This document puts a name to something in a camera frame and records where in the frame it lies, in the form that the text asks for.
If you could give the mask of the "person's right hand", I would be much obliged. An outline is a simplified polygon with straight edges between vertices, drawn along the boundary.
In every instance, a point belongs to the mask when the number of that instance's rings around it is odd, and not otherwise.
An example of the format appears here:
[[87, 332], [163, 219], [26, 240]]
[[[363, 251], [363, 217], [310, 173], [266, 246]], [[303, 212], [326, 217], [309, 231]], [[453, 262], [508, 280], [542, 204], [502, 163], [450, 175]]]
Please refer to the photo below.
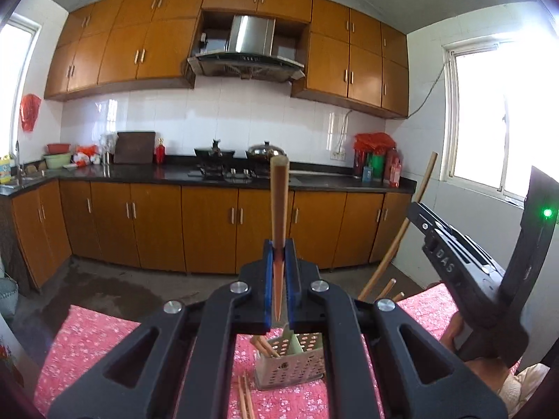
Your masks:
[[[454, 338], [462, 332], [463, 327], [462, 315], [456, 312], [442, 333], [440, 343], [452, 353], [456, 352]], [[502, 388], [510, 373], [509, 368], [500, 359], [473, 359], [466, 361], [465, 365], [494, 392]]]

